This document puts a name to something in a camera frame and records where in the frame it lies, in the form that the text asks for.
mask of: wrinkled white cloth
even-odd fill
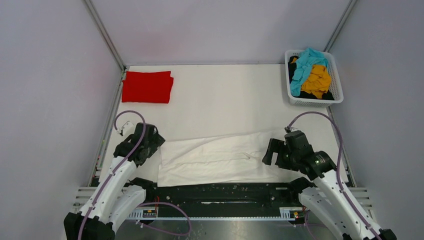
[[[171,187],[210,183],[290,182],[300,172],[262,163],[271,138],[284,140],[283,129],[246,135],[167,141],[160,147],[157,185]]]

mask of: white table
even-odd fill
[[[138,111],[147,123],[157,126],[167,141],[284,128],[306,111],[327,114],[325,108],[289,104],[285,66],[280,64],[131,66],[129,71],[171,71],[174,84],[169,104],[121,102],[117,111]],[[141,119],[132,113],[124,114],[117,121],[118,127],[126,121],[136,124]],[[327,119],[308,114],[294,127],[306,134],[315,151],[325,151],[337,160],[338,146]],[[115,147],[123,140],[112,131],[100,180],[107,174]],[[156,182],[160,161],[160,154],[154,154],[133,177]],[[345,171],[341,172],[347,181]]]

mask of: laundry basket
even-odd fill
[[[331,76],[331,84],[329,91],[332,93],[334,100],[322,100],[322,99],[307,99],[307,98],[298,98],[294,97],[290,91],[290,80],[289,80],[289,59],[292,56],[299,56],[304,50],[287,50],[285,51],[285,79],[287,83],[287,93],[290,104],[298,106],[309,106],[309,107],[318,107],[326,108],[331,104],[339,104],[343,101],[343,92],[342,85],[340,84],[339,73],[337,72],[336,62],[334,61],[333,55],[328,52],[322,52],[325,58],[328,60],[328,74]]]

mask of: red folded cloth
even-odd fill
[[[122,87],[122,102],[168,104],[173,84],[171,71],[127,71]]]

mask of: white wall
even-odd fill
[[[128,65],[282,63],[323,50],[349,0],[93,0]]]
[[[59,239],[119,78],[81,0],[0,1],[0,239]]]
[[[379,223],[422,239],[424,1],[359,1],[331,52],[344,102],[332,106]]]

